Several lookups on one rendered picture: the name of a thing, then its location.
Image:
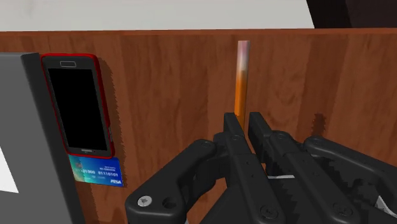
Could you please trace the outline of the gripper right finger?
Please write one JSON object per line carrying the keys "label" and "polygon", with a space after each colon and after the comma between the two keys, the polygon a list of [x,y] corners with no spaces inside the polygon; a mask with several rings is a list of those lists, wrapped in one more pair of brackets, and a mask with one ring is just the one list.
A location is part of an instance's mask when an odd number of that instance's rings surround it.
{"label": "gripper right finger", "polygon": [[397,224],[397,167],[321,136],[303,143],[249,114],[248,136],[271,176],[294,176],[319,224]]}

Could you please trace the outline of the grey flat box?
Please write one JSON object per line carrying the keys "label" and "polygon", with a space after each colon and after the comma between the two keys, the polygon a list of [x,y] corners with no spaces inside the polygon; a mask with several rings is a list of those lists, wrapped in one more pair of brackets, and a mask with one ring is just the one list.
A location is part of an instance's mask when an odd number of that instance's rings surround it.
{"label": "grey flat box", "polygon": [[38,53],[0,52],[0,224],[85,224]]}

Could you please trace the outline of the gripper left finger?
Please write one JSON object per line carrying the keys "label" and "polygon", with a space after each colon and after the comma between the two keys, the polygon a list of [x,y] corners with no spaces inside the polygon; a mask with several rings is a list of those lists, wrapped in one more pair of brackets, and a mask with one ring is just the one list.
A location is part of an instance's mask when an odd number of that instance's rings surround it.
{"label": "gripper left finger", "polygon": [[233,113],[213,140],[198,139],[125,200],[128,224],[185,224],[187,213],[218,179],[227,189],[204,222],[286,224],[286,215]]}

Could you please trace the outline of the dark brown furniture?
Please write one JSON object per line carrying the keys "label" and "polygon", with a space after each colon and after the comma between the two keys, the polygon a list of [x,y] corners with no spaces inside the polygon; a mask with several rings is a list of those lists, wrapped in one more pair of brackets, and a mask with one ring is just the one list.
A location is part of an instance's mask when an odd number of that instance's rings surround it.
{"label": "dark brown furniture", "polygon": [[314,27],[397,28],[397,0],[306,0]]}

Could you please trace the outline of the orange pencil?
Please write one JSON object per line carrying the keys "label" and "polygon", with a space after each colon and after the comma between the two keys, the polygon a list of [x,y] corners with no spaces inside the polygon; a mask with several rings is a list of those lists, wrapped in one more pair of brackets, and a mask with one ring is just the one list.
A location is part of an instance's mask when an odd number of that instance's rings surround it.
{"label": "orange pencil", "polygon": [[247,78],[249,67],[250,41],[238,41],[235,81],[234,113],[244,128],[246,116]]}

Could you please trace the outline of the red-cased black phone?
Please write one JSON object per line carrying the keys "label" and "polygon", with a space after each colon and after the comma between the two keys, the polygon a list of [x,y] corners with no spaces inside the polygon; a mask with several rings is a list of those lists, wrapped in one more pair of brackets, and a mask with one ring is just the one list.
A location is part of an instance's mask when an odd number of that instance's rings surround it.
{"label": "red-cased black phone", "polygon": [[99,59],[91,53],[40,56],[62,143],[69,155],[115,155]]}

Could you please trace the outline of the blue bank card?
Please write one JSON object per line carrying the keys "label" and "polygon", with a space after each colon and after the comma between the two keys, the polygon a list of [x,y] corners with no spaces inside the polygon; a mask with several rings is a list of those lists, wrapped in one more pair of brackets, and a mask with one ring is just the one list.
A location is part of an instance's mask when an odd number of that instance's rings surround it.
{"label": "blue bank card", "polygon": [[91,158],[69,155],[71,169],[76,181],[123,187],[120,161],[116,158]]}

